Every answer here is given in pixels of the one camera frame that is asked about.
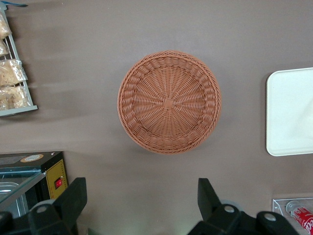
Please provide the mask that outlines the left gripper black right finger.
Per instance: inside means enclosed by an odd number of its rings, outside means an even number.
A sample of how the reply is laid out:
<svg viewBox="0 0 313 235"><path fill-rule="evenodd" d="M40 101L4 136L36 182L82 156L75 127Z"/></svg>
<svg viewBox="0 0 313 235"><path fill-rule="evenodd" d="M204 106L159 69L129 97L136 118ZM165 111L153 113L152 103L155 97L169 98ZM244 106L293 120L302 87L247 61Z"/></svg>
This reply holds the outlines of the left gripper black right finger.
<svg viewBox="0 0 313 235"><path fill-rule="evenodd" d="M251 217L235 205L223 204L207 178L198 179L198 207L202 220L190 235L297 235L285 217L261 211Z"/></svg>

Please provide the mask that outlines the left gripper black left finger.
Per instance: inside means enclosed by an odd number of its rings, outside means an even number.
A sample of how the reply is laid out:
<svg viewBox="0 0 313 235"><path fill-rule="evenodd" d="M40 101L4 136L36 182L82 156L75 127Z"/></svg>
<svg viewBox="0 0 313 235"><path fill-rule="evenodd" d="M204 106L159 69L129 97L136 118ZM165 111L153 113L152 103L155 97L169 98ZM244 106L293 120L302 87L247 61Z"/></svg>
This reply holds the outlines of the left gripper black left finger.
<svg viewBox="0 0 313 235"><path fill-rule="evenodd" d="M13 218L10 212L0 212L2 235L77 235L77 219L87 204L84 177L76 178L53 202L39 202L27 214Z"/></svg>

